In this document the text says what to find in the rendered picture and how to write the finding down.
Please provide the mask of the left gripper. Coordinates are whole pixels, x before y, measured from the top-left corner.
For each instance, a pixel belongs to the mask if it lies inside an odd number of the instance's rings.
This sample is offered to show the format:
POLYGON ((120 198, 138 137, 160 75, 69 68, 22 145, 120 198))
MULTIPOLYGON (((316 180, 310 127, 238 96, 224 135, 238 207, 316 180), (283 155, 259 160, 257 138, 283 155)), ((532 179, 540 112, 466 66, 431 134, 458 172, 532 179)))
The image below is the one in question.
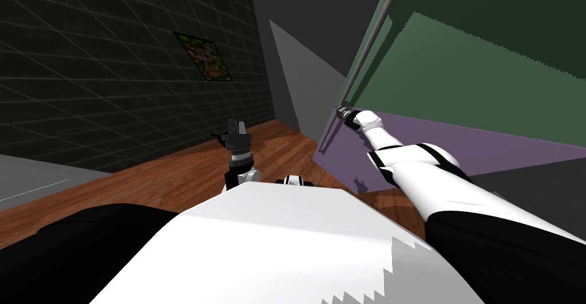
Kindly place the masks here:
POLYGON ((221 134, 211 133, 226 150, 230 152, 246 151, 249 152, 251 146, 251 134, 246 133, 244 121, 238 122, 238 133, 236 133, 236 120, 228 119, 227 131, 221 134))

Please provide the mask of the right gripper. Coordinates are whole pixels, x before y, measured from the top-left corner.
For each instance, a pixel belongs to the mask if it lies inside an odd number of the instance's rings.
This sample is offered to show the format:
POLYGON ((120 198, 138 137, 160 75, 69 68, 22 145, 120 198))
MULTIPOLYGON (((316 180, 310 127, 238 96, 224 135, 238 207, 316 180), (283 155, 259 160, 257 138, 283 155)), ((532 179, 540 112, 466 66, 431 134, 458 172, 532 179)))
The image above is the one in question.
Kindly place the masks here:
POLYGON ((358 110, 353 110, 347 106, 339 105, 336 107, 336 115, 345 126, 350 129, 361 129, 361 124, 356 120, 358 110))

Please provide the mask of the grey bar handle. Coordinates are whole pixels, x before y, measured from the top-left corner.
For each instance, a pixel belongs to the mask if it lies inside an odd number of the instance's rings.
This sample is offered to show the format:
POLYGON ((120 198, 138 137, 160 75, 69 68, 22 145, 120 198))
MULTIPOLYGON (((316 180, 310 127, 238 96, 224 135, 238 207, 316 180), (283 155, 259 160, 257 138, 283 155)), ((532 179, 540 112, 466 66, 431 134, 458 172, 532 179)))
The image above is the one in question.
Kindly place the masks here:
POLYGON ((404 0, 380 0, 340 93, 339 105, 355 106, 414 12, 404 0))

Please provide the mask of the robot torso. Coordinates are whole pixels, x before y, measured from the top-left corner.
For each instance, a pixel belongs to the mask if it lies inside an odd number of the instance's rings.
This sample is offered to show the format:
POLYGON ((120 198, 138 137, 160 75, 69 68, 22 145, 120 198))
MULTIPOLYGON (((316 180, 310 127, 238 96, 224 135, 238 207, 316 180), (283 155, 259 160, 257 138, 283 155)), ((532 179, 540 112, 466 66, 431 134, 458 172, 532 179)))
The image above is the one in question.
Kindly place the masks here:
POLYGON ((90 304, 484 304, 352 194, 247 182, 173 218, 90 304))

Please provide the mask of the green cupboard door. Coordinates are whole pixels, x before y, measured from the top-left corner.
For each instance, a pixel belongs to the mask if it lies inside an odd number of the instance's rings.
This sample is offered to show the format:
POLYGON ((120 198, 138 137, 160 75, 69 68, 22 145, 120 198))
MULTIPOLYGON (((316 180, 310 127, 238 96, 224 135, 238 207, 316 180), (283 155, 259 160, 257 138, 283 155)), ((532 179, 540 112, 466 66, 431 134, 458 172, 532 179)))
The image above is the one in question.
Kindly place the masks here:
POLYGON ((345 103, 586 148, 586 0, 394 0, 345 103))

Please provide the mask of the purple cupboard front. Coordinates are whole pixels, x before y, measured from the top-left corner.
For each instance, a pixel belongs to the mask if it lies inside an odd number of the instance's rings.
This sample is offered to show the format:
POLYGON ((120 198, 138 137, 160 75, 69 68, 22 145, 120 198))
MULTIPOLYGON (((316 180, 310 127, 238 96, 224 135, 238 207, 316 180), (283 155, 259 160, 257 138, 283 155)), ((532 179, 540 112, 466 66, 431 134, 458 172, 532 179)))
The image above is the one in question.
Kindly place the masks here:
MULTIPOLYGON (((457 159, 468 176, 586 157, 586 148, 464 128, 404 116, 377 114, 385 130, 404 144, 430 143, 457 159)), ((361 134, 336 121, 313 161, 355 193, 391 188, 372 165, 361 134)))

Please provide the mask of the colourful wall picture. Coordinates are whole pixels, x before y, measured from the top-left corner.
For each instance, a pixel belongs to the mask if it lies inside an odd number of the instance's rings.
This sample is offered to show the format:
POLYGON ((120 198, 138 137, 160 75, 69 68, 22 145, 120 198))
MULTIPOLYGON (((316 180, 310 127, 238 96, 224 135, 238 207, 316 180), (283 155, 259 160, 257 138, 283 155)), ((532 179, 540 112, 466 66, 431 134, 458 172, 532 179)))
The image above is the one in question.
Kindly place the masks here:
POLYGON ((233 78, 225 65, 215 43, 173 31, 190 59, 206 79, 206 81, 232 82, 233 78))

